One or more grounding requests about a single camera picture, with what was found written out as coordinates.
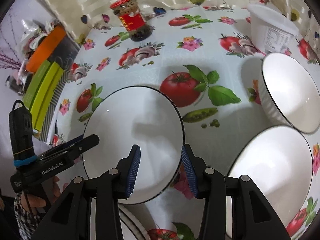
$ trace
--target white wall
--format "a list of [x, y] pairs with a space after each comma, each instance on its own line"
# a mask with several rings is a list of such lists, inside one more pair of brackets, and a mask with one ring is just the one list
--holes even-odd
[[[14, 30], [15, 40], [19, 43], [23, 35], [22, 19], [36, 20], [44, 24], [46, 21], [50, 21], [52, 17], [36, 0], [16, 0], [9, 12], [1, 23], [3, 36], [0, 35], [0, 48], [7, 56], [15, 59], [9, 46], [4, 41], [6, 39], [11, 47], [15, 48], [11, 29]], [[9, 181], [10, 176], [15, 173], [9, 135], [9, 112], [15, 100], [21, 99], [15, 92], [4, 85], [5, 80], [12, 72], [12, 69], [0, 68], [0, 189], [2, 194], [7, 196], [15, 196]], [[46, 144], [37, 140], [34, 140], [34, 147], [35, 152], [38, 154], [48, 149]]]

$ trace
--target glass jar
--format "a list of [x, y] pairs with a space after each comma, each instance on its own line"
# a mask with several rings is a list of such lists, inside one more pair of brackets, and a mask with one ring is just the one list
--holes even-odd
[[152, 34], [150, 25], [140, 13], [136, 0], [119, 0], [110, 5], [133, 41], [143, 41]]

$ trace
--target plaid sleeve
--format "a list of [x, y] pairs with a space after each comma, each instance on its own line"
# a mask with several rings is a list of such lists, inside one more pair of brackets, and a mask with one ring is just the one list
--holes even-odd
[[14, 212], [18, 222], [21, 238], [23, 240], [30, 240], [41, 219], [38, 215], [32, 215], [24, 210], [21, 205], [21, 193], [19, 193], [14, 199]]

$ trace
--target red jar lid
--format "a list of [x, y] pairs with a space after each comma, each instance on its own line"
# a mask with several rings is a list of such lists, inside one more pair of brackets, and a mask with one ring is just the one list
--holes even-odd
[[124, 4], [124, 3], [128, 2], [128, 1], [130, 1], [130, 0], [119, 0], [119, 1], [116, 1], [115, 3], [110, 5], [110, 9], [113, 9], [113, 8], [115, 8], [115, 7], [117, 7], [117, 6], [121, 5], [121, 4]]

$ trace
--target orange box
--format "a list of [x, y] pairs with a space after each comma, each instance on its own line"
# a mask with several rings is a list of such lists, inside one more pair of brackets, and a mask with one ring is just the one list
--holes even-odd
[[64, 36], [66, 36], [65, 30], [62, 26], [57, 25], [33, 53], [26, 66], [26, 70], [35, 73], [41, 64], [52, 54]]

